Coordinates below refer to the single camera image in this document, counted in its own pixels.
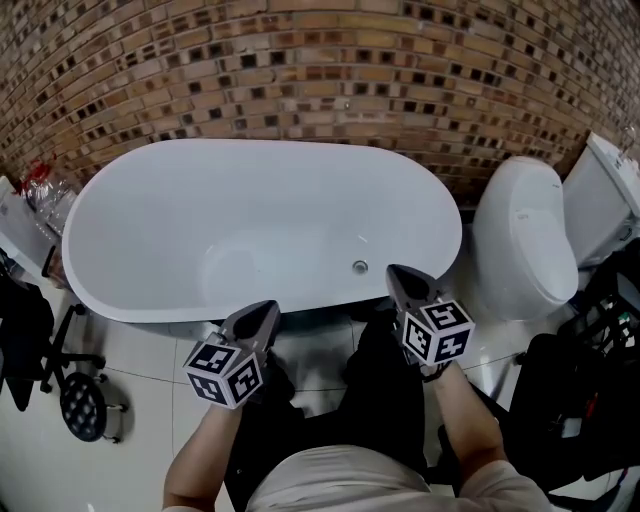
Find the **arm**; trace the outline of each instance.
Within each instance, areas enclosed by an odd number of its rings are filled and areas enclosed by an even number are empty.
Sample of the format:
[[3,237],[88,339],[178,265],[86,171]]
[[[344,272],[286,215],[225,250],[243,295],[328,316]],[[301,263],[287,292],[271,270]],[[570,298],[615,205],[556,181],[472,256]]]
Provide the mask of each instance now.
[[241,417],[242,407],[230,410],[211,406],[167,472],[164,508],[214,510]]
[[507,460],[498,422],[453,362],[434,381],[451,447],[460,461],[462,482],[494,460]]

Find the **person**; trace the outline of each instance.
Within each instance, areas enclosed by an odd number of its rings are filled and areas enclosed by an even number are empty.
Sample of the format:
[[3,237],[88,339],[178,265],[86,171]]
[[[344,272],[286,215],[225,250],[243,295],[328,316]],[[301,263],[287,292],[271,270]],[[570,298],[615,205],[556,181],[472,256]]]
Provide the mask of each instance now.
[[304,419],[273,361],[279,378],[260,405],[212,406],[169,468],[164,511],[213,511],[223,481],[236,512],[550,511],[507,461],[497,421],[455,362],[433,385],[461,486],[455,498],[430,493],[422,374],[391,334],[395,316],[365,328],[332,413]]

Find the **beige shirt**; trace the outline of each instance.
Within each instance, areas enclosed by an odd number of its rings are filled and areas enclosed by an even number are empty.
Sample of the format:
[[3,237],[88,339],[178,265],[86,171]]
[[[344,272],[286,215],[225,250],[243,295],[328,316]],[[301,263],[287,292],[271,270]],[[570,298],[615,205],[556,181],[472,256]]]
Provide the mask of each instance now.
[[[459,498],[431,494],[415,471],[357,446],[327,446],[282,461],[249,500],[247,512],[551,512],[544,493],[505,461],[479,469]],[[199,512],[171,507],[165,512]]]

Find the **wrist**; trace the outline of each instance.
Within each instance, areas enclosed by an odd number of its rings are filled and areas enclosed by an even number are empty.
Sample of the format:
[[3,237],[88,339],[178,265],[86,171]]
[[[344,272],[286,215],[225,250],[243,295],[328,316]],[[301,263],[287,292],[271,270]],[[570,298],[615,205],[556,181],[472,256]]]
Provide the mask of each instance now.
[[233,422],[234,420],[239,421],[242,417],[242,410],[244,409],[244,405],[236,409],[227,409],[226,407],[220,407],[219,405],[211,405],[209,406],[209,410],[203,416],[200,424],[207,423],[226,423]]

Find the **black stool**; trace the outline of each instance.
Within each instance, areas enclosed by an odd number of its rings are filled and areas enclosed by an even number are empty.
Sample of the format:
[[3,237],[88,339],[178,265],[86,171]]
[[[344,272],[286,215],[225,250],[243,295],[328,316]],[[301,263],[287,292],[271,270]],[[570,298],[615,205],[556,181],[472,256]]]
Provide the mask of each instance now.
[[101,438],[114,444],[121,441],[118,436],[106,434],[110,427],[108,411],[120,411],[124,414],[129,407],[125,404],[105,402],[99,384],[104,384],[107,380],[106,375],[92,378],[84,373],[75,372],[64,381],[60,394],[62,418],[71,433],[81,441],[92,443]]

